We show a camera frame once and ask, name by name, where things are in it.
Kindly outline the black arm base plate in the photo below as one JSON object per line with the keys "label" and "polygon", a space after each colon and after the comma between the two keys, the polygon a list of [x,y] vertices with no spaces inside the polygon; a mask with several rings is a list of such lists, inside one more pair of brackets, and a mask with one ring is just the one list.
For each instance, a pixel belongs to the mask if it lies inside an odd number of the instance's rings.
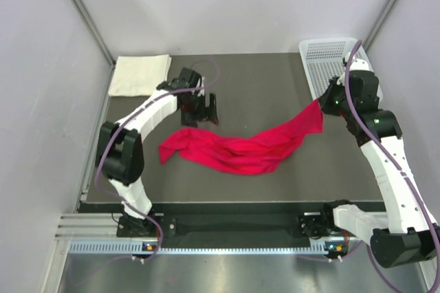
{"label": "black arm base plate", "polygon": [[292,239],[319,239],[336,234],[336,229],[325,228],[317,214],[291,215],[273,214],[207,214],[207,215],[161,215],[157,218],[161,228],[151,221],[134,219],[128,215],[119,218],[117,237],[145,238],[164,237],[167,240],[187,237],[190,234],[212,234],[214,238],[225,239],[228,235],[234,241],[245,234],[285,235]]}

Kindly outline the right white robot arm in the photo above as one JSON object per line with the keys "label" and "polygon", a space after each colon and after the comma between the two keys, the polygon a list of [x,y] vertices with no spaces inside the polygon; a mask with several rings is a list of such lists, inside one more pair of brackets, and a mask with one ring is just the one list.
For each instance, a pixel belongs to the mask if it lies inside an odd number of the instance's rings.
{"label": "right white robot arm", "polygon": [[333,77],[319,97],[325,114],[341,116],[374,173],[386,216],[337,202],[321,217],[329,235],[347,230],[362,240],[384,268],[432,260],[437,251],[429,225],[439,231],[432,215],[424,217],[406,160],[402,130],[392,111],[380,108],[379,80],[369,68],[352,65],[348,74]]}

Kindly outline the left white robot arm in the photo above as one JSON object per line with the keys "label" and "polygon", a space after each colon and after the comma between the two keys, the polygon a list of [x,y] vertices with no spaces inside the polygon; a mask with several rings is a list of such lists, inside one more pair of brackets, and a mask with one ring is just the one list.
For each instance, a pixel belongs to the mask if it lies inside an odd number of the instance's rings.
{"label": "left white robot arm", "polygon": [[158,227],[152,201],[142,183],[143,142],[159,123],[175,112],[181,124],[197,127],[200,122],[218,124],[217,99],[205,93],[204,78],[191,68],[177,78],[160,83],[151,96],[130,114],[100,128],[96,150],[96,174],[105,176],[123,205],[119,225],[145,237]]}

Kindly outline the pink red t shirt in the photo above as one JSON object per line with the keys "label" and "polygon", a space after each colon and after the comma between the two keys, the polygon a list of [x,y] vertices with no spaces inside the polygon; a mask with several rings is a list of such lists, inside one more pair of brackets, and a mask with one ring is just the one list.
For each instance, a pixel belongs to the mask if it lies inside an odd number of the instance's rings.
{"label": "pink red t shirt", "polygon": [[165,164],[178,153],[185,160],[223,173],[262,175],[274,172],[308,135],[322,133],[323,126],[323,113],[314,100],[291,120],[249,138],[180,129],[159,145],[159,161]]}

